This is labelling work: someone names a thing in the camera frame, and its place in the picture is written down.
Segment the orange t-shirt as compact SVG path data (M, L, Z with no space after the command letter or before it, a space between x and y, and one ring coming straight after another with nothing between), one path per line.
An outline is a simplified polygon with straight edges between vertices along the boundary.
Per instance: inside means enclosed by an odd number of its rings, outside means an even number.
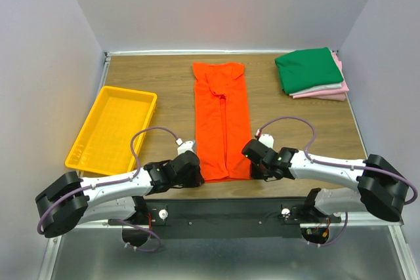
M242 149L251 139L245 66L192 65L195 132L201 174L207 183L250 180Z

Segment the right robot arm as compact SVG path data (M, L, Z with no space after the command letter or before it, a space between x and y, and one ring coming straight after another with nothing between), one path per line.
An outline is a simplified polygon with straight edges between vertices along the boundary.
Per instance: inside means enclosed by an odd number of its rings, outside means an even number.
M251 162L253 179L309 179L338 186L334 190L314 190L308 195L302 214L309 222L335 212L362 211L387 222L401 219L408 181L380 155L342 160L310 155L295 148L274 151L257 139L248 141L241 153Z

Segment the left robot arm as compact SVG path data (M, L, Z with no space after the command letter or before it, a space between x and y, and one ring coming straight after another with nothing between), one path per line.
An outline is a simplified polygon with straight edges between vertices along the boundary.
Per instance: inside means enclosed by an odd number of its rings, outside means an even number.
M67 172L36 198L40 216L37 232L46 238L68 233L78 224L126 219L139 224L145 208L135 198L163 193L171 188L195 188L204 183L198 156L188 150L172 160L148 163L115 176L86 178Z

